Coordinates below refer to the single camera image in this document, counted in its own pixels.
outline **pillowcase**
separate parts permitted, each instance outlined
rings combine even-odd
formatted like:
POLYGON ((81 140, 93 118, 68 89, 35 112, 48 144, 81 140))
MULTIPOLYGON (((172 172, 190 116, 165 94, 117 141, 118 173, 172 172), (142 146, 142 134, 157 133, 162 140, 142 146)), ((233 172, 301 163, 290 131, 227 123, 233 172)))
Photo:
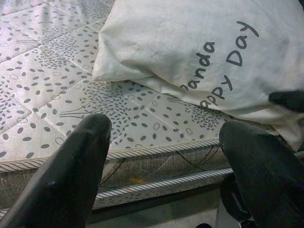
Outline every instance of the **pillowcase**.
POLYGON ((268 102, 304 88, 298 0, 116 0, 99 33, 94 80, 130 79, 239 119, 298 148, 302 117, 268 102))

